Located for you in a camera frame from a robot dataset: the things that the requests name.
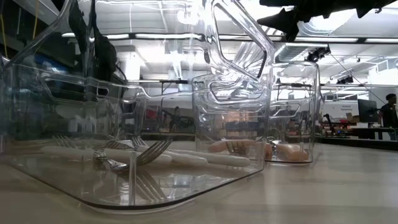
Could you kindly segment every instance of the fluorescent light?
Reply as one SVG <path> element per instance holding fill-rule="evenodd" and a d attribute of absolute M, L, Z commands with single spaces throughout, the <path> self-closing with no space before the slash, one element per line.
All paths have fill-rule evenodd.
<path fill-rule="evenodd" d="M 129 80 L 129 82 L 160 83 L 160 80 Z"/>
<path fill-rule="evenodd" d="M 358 38 L 347 38 L 347 37 L 296 37 L 296 42 L 357 42 Z"/>
<path fill-rule="evenodd" d="M 74 33 L 64 33 L 61 35 L 62 37 L 75 37 Z"/>
<path fill-rule="evenodd" d="M 312 43 L 286 43 L 288 47 L 328 47 L 327 44 L 312 44 Z"/>
<path fill-rule="evenodd" d="M 368 38 L 365 43 L 398 43 L 398 38 Z"/>
<path fill-rule="evenodd" d="M 279 49 L 275 52 L 275 57 L 278 56 L 285 48 L 286 48 L 286 45 L 283 45 L 281 48 L 279 48 Z"/>
<path fill-rule="evenodd" d="M 269 37 L 269 39 L 272 41 L 280 41 L 280 40 L 282 40 L 282 37 L 281 36 L 273 36 L 273 37 Z"/>
<path fill-rule="evenodd" d="M 64 33 L 62 37 L 74 38 L 74 33 Z M 105 35 L 109 40 L 119 40 L 119 39 L 129 39 L 129 34 L 113 34 L 113 35 Z"/>
<path fill-rule="evenodd" d="M 105 35 L 109 40 L 130 39 L 129 34 Z"/>
<path fill-rule="evenodd" d="M 189 39 L 201 40 L 201 35 L 197 34 L 136 34 L 137 38 L 142 39 Z"/>
<path fill-rule="evenodd" d="M 248 35 L 219 35 L 220 40 L 252 40 Z"/>
<path fill-rule="evenodd" d="M 305 58 L 304 55 L 307 54 L 307 53 L 308 53 L 308 50 L 304 50 L 303 52 L 299 53 L 296 57 L 292 58 L 290 61 L 294 62 L 294 61 L 297 61 L 298 59 L 301 59 L 301 58 L 303 58 L 303 60 L 304 60 L 304 58 Z"/>
<path fill-rule="evenodd" d="M 275 29 L 270 27 L 269 30 L 267 31 L 267 35 L 273 35 L 274 32 L 275 32 Z"/>

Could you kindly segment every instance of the table surface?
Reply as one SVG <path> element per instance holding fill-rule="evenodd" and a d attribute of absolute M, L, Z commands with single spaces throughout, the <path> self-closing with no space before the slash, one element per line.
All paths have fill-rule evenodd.
<path fill-rule="evenodd" d="M 358 130 L 358 131 L 390 131 L 390 132 L 394 132 L 396 131 L 394 128 L 352 128 L 352 130 Z"/>
<path fill-rule="evenodd" d="M 317 144 L 309 166 L 250 178 L 147 215 L 97 212 L 0 165 L 1 223 L 397 223 L 398 152 Z"/>

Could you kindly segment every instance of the ceiling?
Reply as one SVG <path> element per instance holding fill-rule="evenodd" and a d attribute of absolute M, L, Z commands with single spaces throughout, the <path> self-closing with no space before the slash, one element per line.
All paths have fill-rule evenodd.
<path fill-rule="evenodd" d="M 14 0 L 27 11 L 34 14 L 33 1 Z M 186 31 L 188 26 L 175 26 L 178 19 L 184 19 L 181 12 L 185 5 L 178 1 L 146 1 L 140 4 L 121 4 L 126 1 L 104 0 L 97 3 L 98 27 L 103 34 L 120 34 L 128 32 L 151 33 L 180 33 Z M 80 1 L 80 8 L 88 12 L 90 1 Z M 279 8 L 260 6 L 257 0 L 242 0 L 241 4 L 254 19 L 276 14 Z M 40 0 L 39 18 L 46 23 L 55 20 L 58 11 L 51 0 Z M 222 13 L 216 14 L 219 18 L 219 34 L 242 34 L 242 30 L 236 27 L 228 17 Z M 312 31 L 304 30 L 300 35 L 328 35 L 338 37 L 398 37 L 398 2 L 387 6 L 380 14 L 369 12 L 362 19 L 356 17 L 355 12 L 348 11 L 335 15 L 328 20 L 316 18 L 312 23 L 302 24 L 299 27 L 308 28 L 310 24 L 317 25 Z M 324 27 L 334 27 L 333 30 L 325 30 Z M 280 31 L 263 27 L 269 35 L 281 35 Z M 114 41 L 116 46 L 134 45 L 136 52 L 142 59 L 141 70 L 146 74 L 159 76 L 170 67 L 170 54 L 165 51 L 165 45 L 169 44 L 158 40 L 122 40 Z M 224 56 L 231 60 L 238 52 L 240 42 L 222 42 Z M 277 53 L 290 54 L 292 60 L 303 60 L 308 51 L 315 47 L 284 47 L 283 43 L 275 43 L 279 50 Z M 352 69 L 353 74 L 359 79 L 366 78 L 368 70 L 387 59 L 398 59 L 398 45 L 373 45 L 373 44 L 330 44 L 331 55 L 318 62 L 322 80 L 330 81 L 330 77 L 338 77 L 345 70 Z M 200 62 L 195 70 L 206 69 L 205 62 Z"/>

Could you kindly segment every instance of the desk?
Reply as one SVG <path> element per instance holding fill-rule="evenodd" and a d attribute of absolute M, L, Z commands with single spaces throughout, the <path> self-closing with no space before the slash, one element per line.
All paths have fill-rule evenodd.
<path fill-rule="evenodd" d="M 360 139 L 375 139 L 374 134 L 379 134 L 379 140 L 383 139 L 382 133 L 395 133 L 394 128 L 353 128 L 352 136 L 358 136 Z"/>
<path fill-rule="evenodd" d="M 192 203 L 139 216 L 98 213 L 4 164 L 1 223 L 396 223 L 397 160 L 391 151 L 316 144 L 309 166 L 267 164 L 261 173 Z"/>

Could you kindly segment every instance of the transparent container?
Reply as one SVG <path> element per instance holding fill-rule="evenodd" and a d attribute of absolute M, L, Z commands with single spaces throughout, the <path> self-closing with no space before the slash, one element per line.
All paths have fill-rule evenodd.
<path fill-rule="evenodd" d="M 287 163 L 313 161 L 320 101 L 317 64 L 274 64 L 266 160 Z"/>
<path fill-rule="evenodd" d="M 249 38 L 231 60 L 218 11 Z M 65 1 L 2 70 L 0 156 L 95 208 L 179 204 L 263 169 L 273 59 L 235 1 Z M 204 139 L 202 109 L 240 124 Z M 255 145 L 215 152 L 212 139 Z"/>

